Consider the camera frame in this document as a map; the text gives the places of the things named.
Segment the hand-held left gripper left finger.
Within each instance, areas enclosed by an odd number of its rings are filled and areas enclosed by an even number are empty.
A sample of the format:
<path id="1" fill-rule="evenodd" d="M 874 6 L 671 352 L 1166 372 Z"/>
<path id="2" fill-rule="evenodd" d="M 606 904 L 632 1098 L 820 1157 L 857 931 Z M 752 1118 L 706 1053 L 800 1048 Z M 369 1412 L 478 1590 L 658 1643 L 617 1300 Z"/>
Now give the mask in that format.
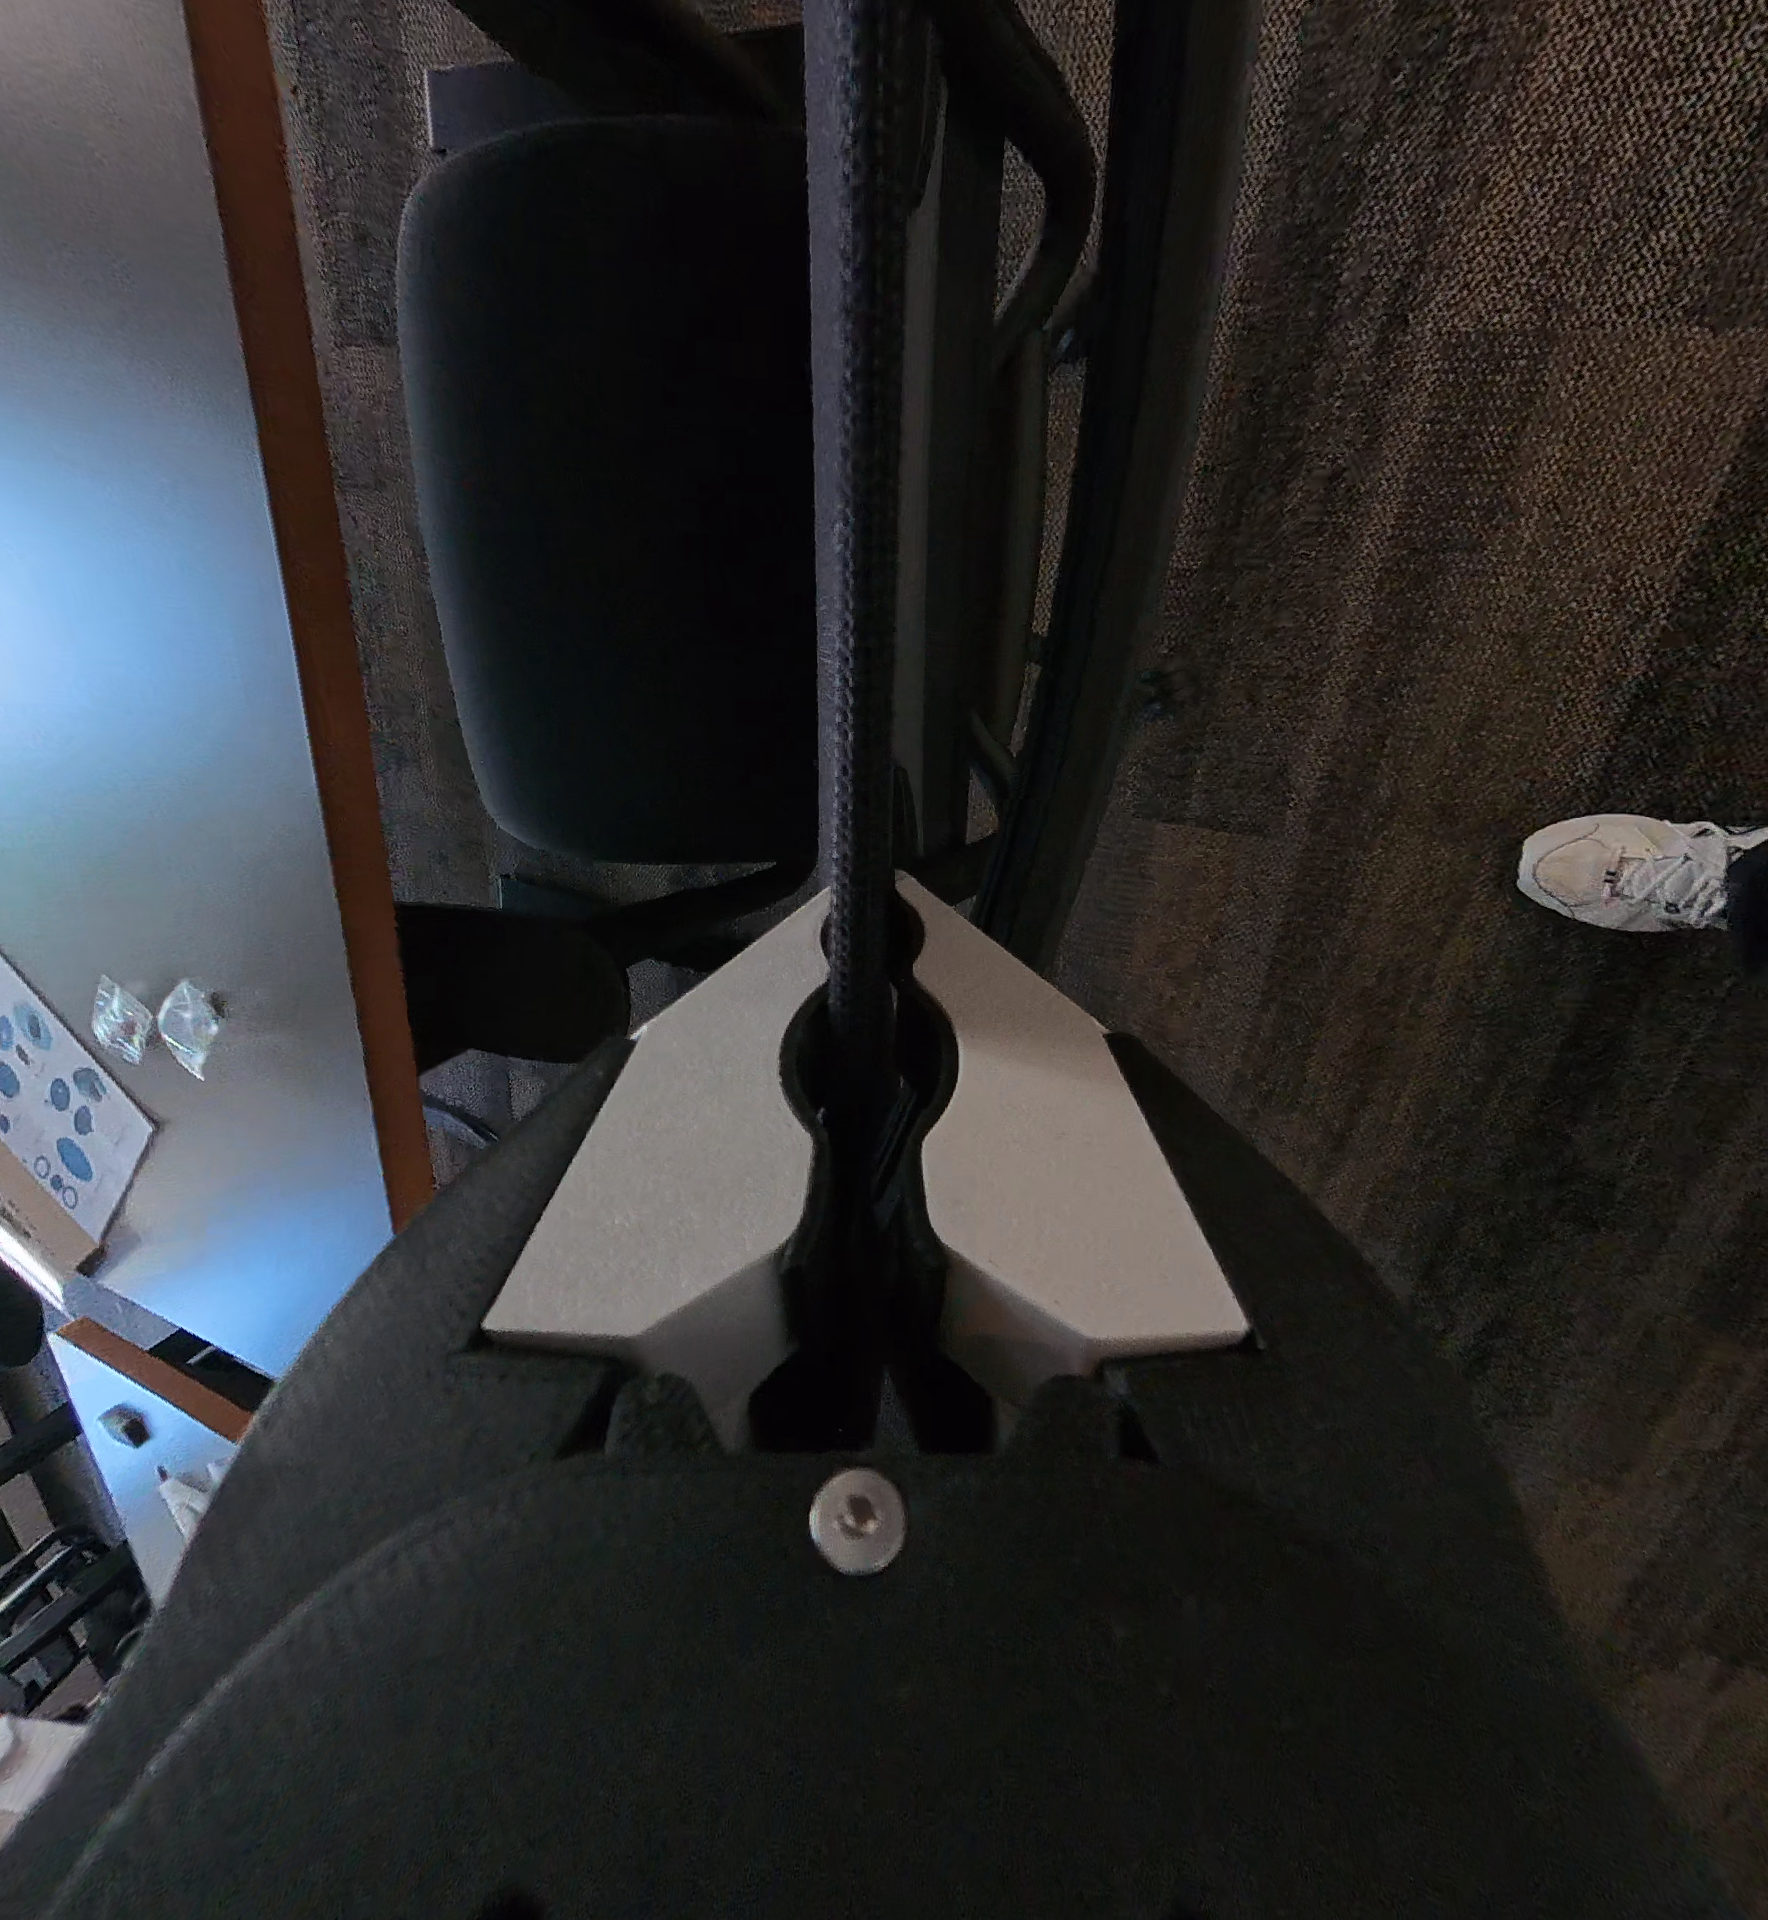
<path id="1" fill-rule="evenodd" d="M 683 1378 L 722 1442 L 794 1336 L 780 1253 L 811 1134 L 780 1043 L 826 982 L 826 895 L 645 1020 L 481 1320 L 503 1345 Z"/>

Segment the person's white shoe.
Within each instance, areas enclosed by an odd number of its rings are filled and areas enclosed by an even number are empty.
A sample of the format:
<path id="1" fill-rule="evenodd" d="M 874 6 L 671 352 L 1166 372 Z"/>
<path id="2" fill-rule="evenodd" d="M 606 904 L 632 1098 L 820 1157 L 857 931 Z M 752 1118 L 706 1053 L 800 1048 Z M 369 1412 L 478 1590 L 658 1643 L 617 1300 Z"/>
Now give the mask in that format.
<path id="1" fill-rule="evenodd" d="M 1631 934 L 1722 928 L 1728 877 L 1768 828 L 1583 814 L 1520 842 L 1514 885 L 1566 920 Z"/>

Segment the cardboard box with blue print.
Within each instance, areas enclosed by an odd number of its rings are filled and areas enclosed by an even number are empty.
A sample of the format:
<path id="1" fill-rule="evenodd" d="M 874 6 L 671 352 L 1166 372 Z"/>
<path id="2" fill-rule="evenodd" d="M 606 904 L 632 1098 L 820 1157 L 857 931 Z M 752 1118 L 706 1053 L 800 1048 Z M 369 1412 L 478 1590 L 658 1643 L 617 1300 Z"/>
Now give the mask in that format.
<path id="1" fill-rule="evenodd" d="M 0 950 L 0 1237 L 59 1279 L 92 1266 L 154 1139 L 151 1115 Z"/>

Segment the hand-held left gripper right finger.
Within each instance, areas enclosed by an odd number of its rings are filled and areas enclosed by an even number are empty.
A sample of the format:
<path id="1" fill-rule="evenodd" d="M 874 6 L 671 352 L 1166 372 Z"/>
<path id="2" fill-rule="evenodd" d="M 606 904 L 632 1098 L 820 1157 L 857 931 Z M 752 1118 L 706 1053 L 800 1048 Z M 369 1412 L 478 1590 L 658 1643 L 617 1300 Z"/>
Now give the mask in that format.
<path id="1" fill-rule="evenodd" d="M 1250 1320 L 1111 1032 L 897 875 L 903 1026 L 925 1049 L 893 1358 L 927 1449 L 992 1449 L 1055 1378 L 1242 1345 Z"/>

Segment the black mesh chair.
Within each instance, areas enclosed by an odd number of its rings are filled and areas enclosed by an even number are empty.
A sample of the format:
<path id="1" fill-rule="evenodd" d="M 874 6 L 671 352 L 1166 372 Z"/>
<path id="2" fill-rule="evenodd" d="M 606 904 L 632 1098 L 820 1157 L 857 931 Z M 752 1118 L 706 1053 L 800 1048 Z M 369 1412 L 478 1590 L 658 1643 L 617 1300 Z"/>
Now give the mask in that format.
<path id="1" fill-rule="evenodd" d="M 417 508 L 488 814 L 537 851 L 745 865 L 583 920 L 398 904 L 417 1071 L 617 1038 L 818 854 L 800 59 L 678 1 L 465 1 L 566 112 L 450 148 L 398 227 Z"/>

